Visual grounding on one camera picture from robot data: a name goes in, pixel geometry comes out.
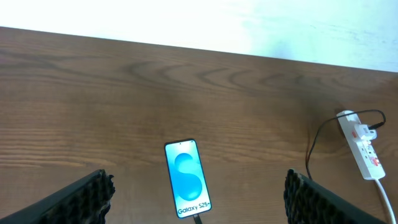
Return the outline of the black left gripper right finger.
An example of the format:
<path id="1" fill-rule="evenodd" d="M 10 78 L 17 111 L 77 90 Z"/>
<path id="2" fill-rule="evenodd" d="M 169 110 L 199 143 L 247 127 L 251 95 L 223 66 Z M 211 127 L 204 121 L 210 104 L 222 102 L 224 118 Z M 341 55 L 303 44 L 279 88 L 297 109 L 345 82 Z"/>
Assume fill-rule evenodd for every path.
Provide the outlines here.
<path id="1" fill-rule="evenodd" d="M 293 169 L 285 178 L 284 203 L 289 224 L 385 224 Z"/>

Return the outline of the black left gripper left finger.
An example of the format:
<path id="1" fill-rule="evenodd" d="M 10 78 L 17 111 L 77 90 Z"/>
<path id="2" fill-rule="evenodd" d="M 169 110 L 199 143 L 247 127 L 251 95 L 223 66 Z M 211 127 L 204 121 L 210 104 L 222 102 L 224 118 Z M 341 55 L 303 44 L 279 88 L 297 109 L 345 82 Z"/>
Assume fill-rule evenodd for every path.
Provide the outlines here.
<path id="1" fill-rule="evenodd" d="M 1 219 L 1 224 L 105 224 L 114 176 L 99 169 Z"/>

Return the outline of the blue Galaxy smartphone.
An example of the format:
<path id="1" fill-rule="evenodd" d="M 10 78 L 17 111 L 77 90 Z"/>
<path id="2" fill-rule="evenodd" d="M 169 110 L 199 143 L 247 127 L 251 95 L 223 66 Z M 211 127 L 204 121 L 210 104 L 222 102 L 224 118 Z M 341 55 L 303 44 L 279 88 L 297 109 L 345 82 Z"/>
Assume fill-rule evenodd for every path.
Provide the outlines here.
<path id="1" fill-rule="evenodd" d="M 167 142 L 164 152 L 177 217 L 201 223 L 200 214 L 212 203 L 196 140 Z"/>

